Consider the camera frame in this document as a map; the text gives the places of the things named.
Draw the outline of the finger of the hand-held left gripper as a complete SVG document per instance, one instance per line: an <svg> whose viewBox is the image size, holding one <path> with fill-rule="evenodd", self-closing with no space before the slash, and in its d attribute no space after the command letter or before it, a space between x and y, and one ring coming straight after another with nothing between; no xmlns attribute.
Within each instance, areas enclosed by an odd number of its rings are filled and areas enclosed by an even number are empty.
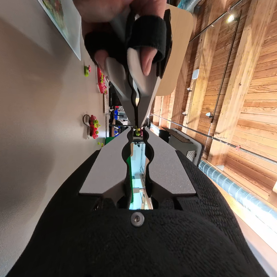
<svg viewBox="0 0 277 277"><path fill-rule="evenodd" d="M161 77L157 70L159 63L152 64L149 75L145 76L141 68L140 51L128 48L127 64L132 80L131 85L136 91L135 94L139 94L140 99L138 104L135 103L135 100L131 101L134 104L133 108L131 108L134 112L132 126L141 128L150 112L152 102L161 82Z"/></svg>
<svg viewBox="0 0 277 277"><path fill-rule="evenodd" d="M131 126L139 127L138 109L135 103L137 93L133 87L133 78L129 70L125 70L124 66L115 58L108 57L106 58L106 73L109 81L116 89L121 105L123 106Z"/></svg>

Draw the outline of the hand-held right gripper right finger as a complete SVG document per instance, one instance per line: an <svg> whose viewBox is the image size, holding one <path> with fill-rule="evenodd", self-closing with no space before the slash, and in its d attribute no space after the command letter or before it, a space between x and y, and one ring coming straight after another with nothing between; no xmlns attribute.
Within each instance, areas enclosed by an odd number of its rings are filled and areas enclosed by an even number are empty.
<svg viewBox="0 0 277 277"><path fill-rule="evenodd" d="M146 166L145 187L153 209L169 200L173 207L181 209L178 198L194 197L196 190L178 157L176 150L148 128L143 130Z"/></svg>

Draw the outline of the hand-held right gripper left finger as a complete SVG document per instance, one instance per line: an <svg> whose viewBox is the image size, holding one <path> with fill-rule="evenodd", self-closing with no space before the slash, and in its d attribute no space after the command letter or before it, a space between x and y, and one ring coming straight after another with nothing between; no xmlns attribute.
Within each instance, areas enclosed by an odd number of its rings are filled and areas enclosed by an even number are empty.
<svg viewBox="0 0 277 277"><path fill-rule="evenodd" d="M110 198L119 207L129 208L132 192L127 159L132 141L133 128L128 127L100 150L79 191L81 195Z"/></svg>

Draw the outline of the red lego build with flowers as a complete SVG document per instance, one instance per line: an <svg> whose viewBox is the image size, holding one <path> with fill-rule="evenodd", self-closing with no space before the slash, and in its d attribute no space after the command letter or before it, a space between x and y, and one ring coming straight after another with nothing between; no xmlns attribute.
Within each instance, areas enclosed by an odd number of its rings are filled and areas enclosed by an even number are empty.
<svg viewBox="0 0 277 277"><path fill-rule="evenodd" d="M99 127L101 127L101 124L99 124L99 121L96 116L94 115L88 115L85 114L82 117L83 124L86 127L87 130L87 138L88 139L97 139L99 137Z"/></svg>
<svg viewBox="0 0 277 277"><path fill-rule="evenodd" d="M109 82L106 76L102 73L101 69L96 66L96 85L101 94L108 94L109 92Z"/></svg>

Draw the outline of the lego instruction booklet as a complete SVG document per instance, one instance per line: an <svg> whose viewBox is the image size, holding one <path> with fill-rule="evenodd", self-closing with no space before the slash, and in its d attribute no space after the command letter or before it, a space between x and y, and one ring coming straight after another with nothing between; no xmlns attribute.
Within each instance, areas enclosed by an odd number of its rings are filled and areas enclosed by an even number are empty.
<svg viewBox="0 0 277 277"><path fill-rule="evenodd" d="M38 0L71 50L81 60L81 16L72 0Z"/></svg>

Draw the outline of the person's left hand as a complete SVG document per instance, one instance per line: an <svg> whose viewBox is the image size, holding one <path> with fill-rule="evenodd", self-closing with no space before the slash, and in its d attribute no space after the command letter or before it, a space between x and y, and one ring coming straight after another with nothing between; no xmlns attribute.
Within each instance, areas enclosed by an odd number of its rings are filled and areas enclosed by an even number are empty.
<svg viewBox="0 0 277 277"><path fill-rule="evenodd" d="M140 16L164 17L166 0L73 0L73 3L81 16L82 35L85 36L96 30L110 31L109 22L125 8L131 8ZM157 49L153 47L142 47L140 50L141 69L145 76L151 71L151 65ZM98 50L91 58L99 66L101 71L106 73L106 59L109 54L106 50Z"/></svg>

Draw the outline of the light wood panel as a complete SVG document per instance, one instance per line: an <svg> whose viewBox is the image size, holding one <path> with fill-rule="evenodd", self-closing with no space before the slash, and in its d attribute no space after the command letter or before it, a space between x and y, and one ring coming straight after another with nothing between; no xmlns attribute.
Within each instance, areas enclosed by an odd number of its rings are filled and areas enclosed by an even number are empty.
<svg viewBox="0 0 277 277"><path fill-rule="evenodd" d="M166 8L171 11L173 43L156 96L166 96L174 91L194 25L193 15L190 12L169 4Z"/></svg>

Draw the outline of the grey vented case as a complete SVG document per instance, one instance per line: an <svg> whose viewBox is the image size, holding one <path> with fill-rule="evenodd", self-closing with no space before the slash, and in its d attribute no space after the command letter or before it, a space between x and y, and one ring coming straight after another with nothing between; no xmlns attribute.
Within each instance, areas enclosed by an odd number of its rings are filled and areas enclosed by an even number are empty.
<svg viewBox="0 0 277 277"><path fill-rule="evenodd" d="M204 151L202 143L175 128L162 127L158 136L175 150L180 151L196 166L199 166Z"/></svg>

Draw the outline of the grey metal pipe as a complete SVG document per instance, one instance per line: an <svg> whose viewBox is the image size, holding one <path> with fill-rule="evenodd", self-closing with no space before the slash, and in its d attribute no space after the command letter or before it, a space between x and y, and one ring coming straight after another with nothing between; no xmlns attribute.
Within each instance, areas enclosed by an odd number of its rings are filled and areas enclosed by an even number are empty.
<svg viewBox="0 0 277 277"><path fill-rule="evenodd" d="M236 151L242 151L242 152L247 153L247 154L250 154L250 155L252 155L252 156L254 156L254 157L256 157L256 158L259 158L259 159L262 159L262 160L264 160L264 161L266 161L266 162L269 162L269 163L271 163L271 164L277 165L277 161L275 161L275 160L273 160L273 159L270 159L270 158L268 158L268 157L265 157L265 156L263 156L263 155L257 154L257 153L255 153L255 152L253 152L253 151L247 150L247 149L245 149L245 148L242 148L240 145L234 145L234 144L228 143L228 142L223 141L223 140L220 140L219 138L216 138L216 137L214 137L214 136L210 136L210 135L208 135L208 134L205 134L205 133L202 133L202 132L200 132L200 131L194 130L194 129L192 129L192 128L186 127L186 126L184 126L184 125L175 123L175 122L173 122L173 121L171 121L171 120L168 120L168 119L166 119L166 118L163 118L163 117L161 117L161 116L159 116L159 115L157 115L157 114L150 113L150 116L156 116L156 117L158 117L159 119L166 120L166 121L169 122L169 123L173 123L173 124L175 124L175 125L177 125L177 126L179 126L179 127L183 127L183 128L185 128L185 129L187 129L187 130L190 130L190 131L192 131L192 132L194 132L194 133L203 135L203 136L205 136L205 137L207 137L207 138L209 138L209 139L211 139L211 140L214 140L214 141L217 141L217 142L222 143L222 144L224 144L224 145L227 145L227 146L229 146L229 147L232 147L232 148L236 149Z"/></svg>

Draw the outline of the black conduit pipe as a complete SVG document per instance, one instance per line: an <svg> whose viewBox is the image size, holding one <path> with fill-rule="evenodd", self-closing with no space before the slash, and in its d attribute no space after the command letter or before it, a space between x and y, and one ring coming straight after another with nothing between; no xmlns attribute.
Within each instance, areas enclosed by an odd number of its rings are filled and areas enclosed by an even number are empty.
<svg viewBox="0 0 277 277"><path fill-rule="evenodd" d="M216 112L216 109L217 109L217 106L218 106L218 102L219 102L219 98L220 98L220 95L221 95L221 91L222 91L222 87L223 87L223 82L224 82L224 79L225 79L225 76L226 76L227 67L228 67L228 64L229 64L229 61L230 61L231 52L233 50L234 41L235 41L235 37L236 37L236 34L237 34L238 26L239 26L239 23L240 23L241 15L242 15L242 9L240 10L240 13L236 17L236 20L235 20L237 23L236 23L234 34L233 34L233 37L232 37L229 53L228 53L228 56L227 56L227 61L226 61L226 65L225 65L225 68L224 68L223 77L222 77L220 88L219 88L219 92L218 92L218 95L217 95L217 99L216 99L216 104L215 104L215 107L214 107L213 115L211 117L211 122L210 122L211 124L213 124L213 121L214 121L215 112Z"/></svg>

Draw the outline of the silver ventilation duct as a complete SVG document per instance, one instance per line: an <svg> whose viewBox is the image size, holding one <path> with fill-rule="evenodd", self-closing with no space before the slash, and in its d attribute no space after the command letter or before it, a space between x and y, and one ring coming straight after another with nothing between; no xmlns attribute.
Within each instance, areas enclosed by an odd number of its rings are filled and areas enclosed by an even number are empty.
<svg viewBox="0 0 277 277"><path fill-rule="evenodd" d="M186 11L190 12L191 14L193 14L194 9L195 9L196 5L198 5L199 2L200 2L200 0L180 0L177 5L177 8L186 10Z"/></svg>
<svg viewBox="0 0 277 277"><path fill-rule="evenodd" d="M232 181L217 167L210 165L208 162L201 160L198 167L208 178L227 192L233 199L251 212L273 232L277 233L276 208L266 204L261 197L251 192L246 187Z"/></svg>

